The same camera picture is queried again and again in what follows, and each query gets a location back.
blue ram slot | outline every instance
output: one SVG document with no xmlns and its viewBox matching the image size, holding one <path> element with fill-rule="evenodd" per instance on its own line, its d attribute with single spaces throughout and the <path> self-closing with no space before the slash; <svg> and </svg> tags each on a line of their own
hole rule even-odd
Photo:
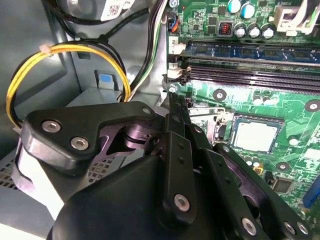
<svg viewBox="0 0 320 240">
<path fill-rule="evenodd" d="M 293 63 L 320 64 L 320 53 L 312 50 L 255 48 L 251 46 L 189 45 L 185 52 L 192 56 L 269 60 Z"/>
<path fill-rule="evenodd" d="M 310 189 L 304 195 L 302 201 L 305 208 L 309 209 L 320 195 L 320 176 L 314 181 Z"/>
</svg>

silver screw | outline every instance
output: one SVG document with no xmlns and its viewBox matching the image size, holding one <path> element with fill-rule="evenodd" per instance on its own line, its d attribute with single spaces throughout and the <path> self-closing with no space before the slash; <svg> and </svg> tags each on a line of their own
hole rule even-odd
<svg viewBox="0 0 320 240">
<path fill-rule="evenodd" d="M 301 232 L 303 232 L 305 235 L 308 235 L 309 234 L 309 231 L 308 229 L 305 227 L 305 225 L 303 225 L 301 222 L 297 222 L 296 223 L 300 229 Z"/>
<path fill-rule="evenodd" d="M 173 93 L 173 94 L 174 94 L 177 90 L 178 90 L 178 89 L 177 89 L 176 86 L 170 86 L 170 87 L 169 87 L 169 92 L 170 92 L 170 93 Z"/>
<path fill-rule="evenodd" d="M 296 234 L 295 229 L 290 225 L 290 223 L 288 223 L 287 221 L 284 222 L 284 225 L 286 227 L 286 229 L 289 230 L 290 233 L 292 233 L 293 235 Z"/>
<path fill-rule="evenodd" d="M 242 226 L 244 229 L 251 235 L 255 236 L 257 234 L 257 229 L 252 221 L 250 221 L 248 218 L 244 217 L 241 220 Z"/>
<path fill-rule="evenodd" d="M 170 8 L 177 8 L 179 6 L 179 0 L 169 0 L 169 6 Z"/>
<path fill-rule="evenodd" d="M 230 152 L 230 149 L 226 145 L 223 145 L 222 149 L 225 150 L 227 153 Z"/>
<path fill-rule="evenodd" d="M 87 140 L 85 140 L 83 137 L 76 136 L 76 137 L 72 138 L 71 146 L 74 149 L 77 149 L 79 151 L 83 151 L 89 147 L 89 142 Z"/>
<path fill-rule="evenodd" d="M 310 105 L 310 109 L 315 110 L 318 107 L 317 104 L 313 103 Z"/>
<path fill-rule="evenodd" d="M 142 108 L 142 111 L 146 114 L 151 114 L 150 110 L 148 108 Z"/>
<path fill-rule="evenodd" d="M 195 129 L 198 133 L 201 133 L 201 132 L 202 132 L 201 128 L 198 127 L 198 126 L 195 126 L 194 129 Z"/>
<path fill-rule="evenodd" d="M 57 133 L 61 130 L 61 126 L 56 121 L 48 120 L 42 123 L 42 129 L 48 133 Z"/>
<path fill-rule="evenodd" d="M 172 116 L 173 120 L 175 120 L 176 122 L 180 123 L 180 118 L 176 115 Z"/>
<path fill-rule="evenodd" d="M 216 97 L 217 97 L 218 99 L 222 99 L 223 94 L 219 92 L 219 93 L 216 95 Z"/>
<path fill-rule="evenodd" d="M 187 212 L 190 209 L 190 202 L 188 199 L 182 194 L 176 194 L 174 196 L 174 204 L 180 209 L 182 212 Z"/>
</svg>

blue capacitor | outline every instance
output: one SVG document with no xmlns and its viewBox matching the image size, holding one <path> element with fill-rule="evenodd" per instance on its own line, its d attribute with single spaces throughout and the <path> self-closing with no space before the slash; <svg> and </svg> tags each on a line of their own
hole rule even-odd
<svg viewBox="0 0 320 240">
<path fill-rule="evenodd" d="M 241 16 L 244 19 L 250 19 L 254 15 L 255 15 L 255 6 L 250 2 L 243 4 L 243 6 L 241 7 Z"/>
<path fill-rule="evenodd" d="M 230 13 L 235 14 L 240 11 L 241 1 L 240 0 L 230 0 L 228 3 L 228 10 Z"/>
</svg>

white wire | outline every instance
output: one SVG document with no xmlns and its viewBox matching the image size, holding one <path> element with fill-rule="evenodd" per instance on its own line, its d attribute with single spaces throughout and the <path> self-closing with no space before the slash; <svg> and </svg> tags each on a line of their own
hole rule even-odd
<svg viewBox="0 0 320 240">
<path fill-rule="evenodd" d="M 167 5 L 168 0 L 164 0 L 160 10 L 158 12 L 158 15 L 155 18 L 155 24 L 154 24 L 154 38 L 153 38 L 153 47 L 156 47 L 156 41 L 157 41 L 157 31 L 159 29 L 159 26 L 161 24 L 161 19 L 162 19 L 162 15 L 165 11 L 166 5 Z M 153 59 L 154 55 L 153 54 L 157 54 L 157 52 L 154 53 L 154 51 L 152 50 L 152 56 L 151 59 Z M 131 96 L 128 98 L 128 102 L 131 101 L 131 99 L 134 97 L 136 91 L 138 90 L 138 88 L 145 82 L 145 80 L 147 79 L 147 76 L 149 75 L 149 73 L 151 72 L 151 69 L 153 67 L 154 61 L 151 63 L 151 66 L 148 67 L 147 72 L 142 76 L 141 80 L 139 81 L 139 83 L 135 86 L 135 88 L 131 91 Z"/>
</svg>

yellow wire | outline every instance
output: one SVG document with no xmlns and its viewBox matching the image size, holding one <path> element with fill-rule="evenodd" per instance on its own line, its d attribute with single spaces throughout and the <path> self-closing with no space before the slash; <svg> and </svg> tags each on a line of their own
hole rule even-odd
<svg viewBox="0 0 320 240">
<path fill-rule="evenodd" d="M 75 45 L 75 44 L 59 44 L 59 45 L 55 45 L 50 47 L 50 51 L 51 54 L 59 54 L 59 53 L 65 53 L 65 52 L 89 52 L 89 53 L 94 53 L 97 54 L 99 56 L 101 56 L 102 58 L 104 58 L 105 60 L 107 60 L 113 67 L 114 69 L 117 71 L 117 73 L 119 74 L 121 80 L 123 81 L 123 87 L 125 90 L 125 98 L 124 101 L 127 102 L 128 98 L 131 95 L 131 90 L 130 90 L 130 85 L 128 82 L 128 79 L 125 75 L 125 73 L 123 72 L 123 70 L 121 69 L 121 67 L 115 62 L 114 59 L 112 59 L 109 55 L 98 51 L 94 48 L 88 47 L 88 46 L 81 46 L 81 45 Z M 17 73 L 15 74 L 15 76 L 12 79 L 12 82 L 8 88 L 8 92 L 6 95 L 6 113 L 9 117 L 9 119 L 11 120 L 11 122 L 15 124 L 11 114 L 10 114 L 10 105 L 13 99 L 13 96 L 15 94 L 15 92 L 17 91 L 19 85 L 21 84 L 21 82 L 23 81 L 23 79 L 25 78 L 25 76 L 28 74 L 28 72 L 37 64 L 39 63 L 41 60 L 45 59 L 46 57 L 48 57 L 49 55 L 43 52 L 38 52 L 35 55 L 31 56 L 22 66 L 21 68 L 17 71 Z"/>
</svg>

